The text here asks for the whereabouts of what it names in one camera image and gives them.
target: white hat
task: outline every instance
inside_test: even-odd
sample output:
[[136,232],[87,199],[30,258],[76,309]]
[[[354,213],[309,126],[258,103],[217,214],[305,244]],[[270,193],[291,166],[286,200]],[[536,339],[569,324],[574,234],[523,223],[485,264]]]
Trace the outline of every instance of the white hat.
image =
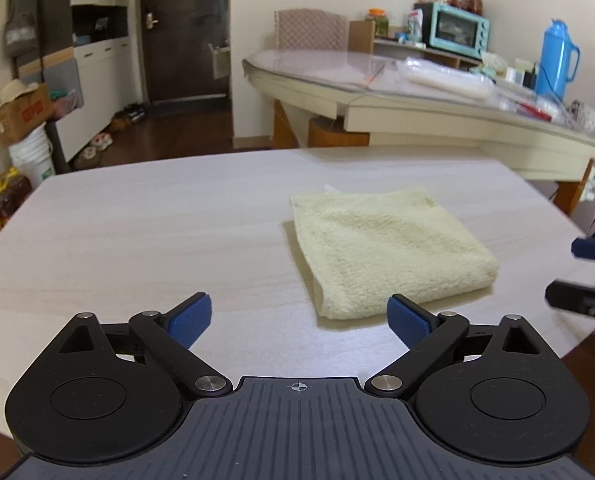
[[26,86],[19,79],[14,79],[4,88],[2,88],[2,91],[0,92],[0,106],[15,101],[21,95],[35,92],[39,86],[40,85],[37,83],[31,83],[30,85]]

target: blue thermos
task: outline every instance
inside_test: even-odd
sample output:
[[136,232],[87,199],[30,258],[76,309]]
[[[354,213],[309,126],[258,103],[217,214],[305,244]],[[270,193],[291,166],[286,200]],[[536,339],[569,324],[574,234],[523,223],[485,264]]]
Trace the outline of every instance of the blue thermos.
[[[577,52],[577,62],[573,75],[569,77],[573,51]],[[543,96],[555,94],[560,100],[563,100],[566,85],[575,79],[579,65],[580,49],[571,41],[566,23],[561,20],[553,20],[553,25],[544,33],[542,59],[540,60],[535,92]]]

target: gray bag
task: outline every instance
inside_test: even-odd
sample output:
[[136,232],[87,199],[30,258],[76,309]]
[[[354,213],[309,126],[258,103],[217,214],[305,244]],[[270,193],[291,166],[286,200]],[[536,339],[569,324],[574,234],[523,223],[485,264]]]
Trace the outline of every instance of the gray bag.
[[16,58],[40,47],[35,17],[20,8],[20,0],[11,0],[9,20],[4,27],[4,52]]

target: pale yellow towel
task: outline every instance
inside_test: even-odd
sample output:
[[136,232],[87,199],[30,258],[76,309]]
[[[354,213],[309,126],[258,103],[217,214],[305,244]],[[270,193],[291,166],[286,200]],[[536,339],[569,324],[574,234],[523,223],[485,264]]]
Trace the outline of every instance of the pale yellow towel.
[[491,251],[424,189],[303,195],[291,204],[320,316],[384,314],[395,293],[426,303],[497,277]]

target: door handle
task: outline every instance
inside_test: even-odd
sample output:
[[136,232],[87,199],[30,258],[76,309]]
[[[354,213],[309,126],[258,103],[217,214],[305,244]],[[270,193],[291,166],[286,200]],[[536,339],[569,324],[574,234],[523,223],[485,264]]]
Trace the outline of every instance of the door handle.
[[160,23],[160,20],[154,19],[152,12],[146,13],[146,30],[153,29],[158,23]]

